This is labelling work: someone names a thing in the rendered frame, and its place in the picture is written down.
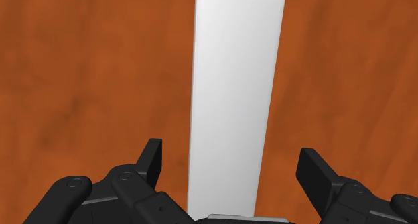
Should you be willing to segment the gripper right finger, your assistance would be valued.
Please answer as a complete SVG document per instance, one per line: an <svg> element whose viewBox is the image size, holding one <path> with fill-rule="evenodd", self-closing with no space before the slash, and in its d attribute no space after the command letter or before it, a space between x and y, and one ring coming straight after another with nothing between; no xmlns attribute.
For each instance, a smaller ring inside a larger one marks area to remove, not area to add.
<svg viewBox="0 0 418 224"><path fill-rule="evenodd" d="M337 175L313 148L301 149L296 177L319 224L418 224L417 197L381 199L359 181Z"/></svg>

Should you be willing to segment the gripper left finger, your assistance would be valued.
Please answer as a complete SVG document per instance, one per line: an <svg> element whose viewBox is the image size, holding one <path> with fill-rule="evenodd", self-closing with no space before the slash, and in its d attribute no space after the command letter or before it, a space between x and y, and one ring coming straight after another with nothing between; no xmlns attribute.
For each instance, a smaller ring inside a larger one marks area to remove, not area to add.
<svg viewBox="0 0 418 224"><path fill-rule="evenodd" d="M67 176L50 187L23 224L195 224L165 192L156 192L162 140L150 139L135 164L92 183Z"/></svg>

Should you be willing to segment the white flat rectangular slab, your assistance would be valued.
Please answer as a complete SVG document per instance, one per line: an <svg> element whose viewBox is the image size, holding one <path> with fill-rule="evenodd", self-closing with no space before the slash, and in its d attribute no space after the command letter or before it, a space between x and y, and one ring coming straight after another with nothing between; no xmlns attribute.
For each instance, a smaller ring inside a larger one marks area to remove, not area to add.
<svg viewBox="0 0 418 224"><path fill-rule="evenodd" d="M252 217L285 0L196 0L187 212Z"/></svg>

